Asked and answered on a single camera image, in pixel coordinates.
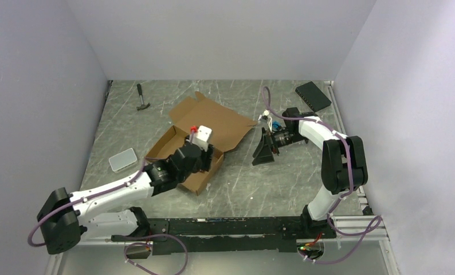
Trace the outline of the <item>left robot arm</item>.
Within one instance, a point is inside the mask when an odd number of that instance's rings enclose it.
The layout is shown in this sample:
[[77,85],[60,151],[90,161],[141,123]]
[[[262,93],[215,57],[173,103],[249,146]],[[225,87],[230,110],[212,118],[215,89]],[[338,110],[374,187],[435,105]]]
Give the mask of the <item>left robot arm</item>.
[[38,212],[28,244],[44,246],[48,254],[55,255],[68,251],[82,239],[124,235],[143,240],[150,232],[150,224],[140,207],[119,213],[111,209],[168,192],[192,174],[209,172],[214,151],[211,144],[185,142],[168,157],[142,163],[137,172],[123,179],[83,191],[58,188]]

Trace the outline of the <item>black blue highlighter marker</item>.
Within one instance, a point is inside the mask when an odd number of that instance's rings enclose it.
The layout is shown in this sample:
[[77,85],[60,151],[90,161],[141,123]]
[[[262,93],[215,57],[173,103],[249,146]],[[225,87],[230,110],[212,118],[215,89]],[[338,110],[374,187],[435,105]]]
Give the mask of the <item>black blue highlighter marker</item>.
[[278,122],[278,121],[273,121],[272,122],[272,131],[273,132],[278,132],[283,129],[283,126]]

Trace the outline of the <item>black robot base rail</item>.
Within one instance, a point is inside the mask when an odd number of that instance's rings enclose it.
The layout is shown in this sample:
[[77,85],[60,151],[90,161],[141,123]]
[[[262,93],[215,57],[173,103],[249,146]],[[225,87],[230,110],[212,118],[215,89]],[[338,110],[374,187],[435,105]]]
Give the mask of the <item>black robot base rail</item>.
[[327,222],[308,222],[301,216],[248,218],[150,218],[150,228],[130,235],[111,235],[112,242],[151,241],[155,256],[182,253],[183,247],[169,236],[180,239],[187,251],[234,252],[276,250],[295,252],[297,246],[317,237],[336,238]]

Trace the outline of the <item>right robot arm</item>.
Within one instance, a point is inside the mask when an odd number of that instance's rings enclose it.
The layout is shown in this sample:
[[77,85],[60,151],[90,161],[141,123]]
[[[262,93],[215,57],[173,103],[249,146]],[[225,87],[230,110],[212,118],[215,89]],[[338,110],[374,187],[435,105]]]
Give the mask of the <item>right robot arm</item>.
[[300,222],[302,234],[308,238],[322,231],[322,220],[341,196],[354,191],[368,181],[363,141],[358,136],[347,136],[321,120],[313,112],[299,112],[288,108],[283,112],[285,125],[276,127],[269,110],[258,119],[266,123],[261,130],[261,140],[253,153],[252,165],[274,162],[280,148],[301,141],[312,142],[322,151],[322,187],[308,204],[309,217]]

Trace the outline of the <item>brown cardboard box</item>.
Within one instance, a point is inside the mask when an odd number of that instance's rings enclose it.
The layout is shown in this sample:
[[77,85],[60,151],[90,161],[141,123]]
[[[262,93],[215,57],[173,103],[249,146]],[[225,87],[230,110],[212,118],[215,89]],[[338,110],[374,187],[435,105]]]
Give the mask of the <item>brown cardboard box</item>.
[[208,181],[220,168],[224,154],[237,147],[242,138],[257,124],[256,121],[242,116],[236,111],[208,99],[196,91],[195,97],[187,97],[169,113],[172,126],[152,146],[146,157],[164,159],[189,140],[207,149],[213,146],[210,170],[190,175],[182,186],[195,195],[207,187]]

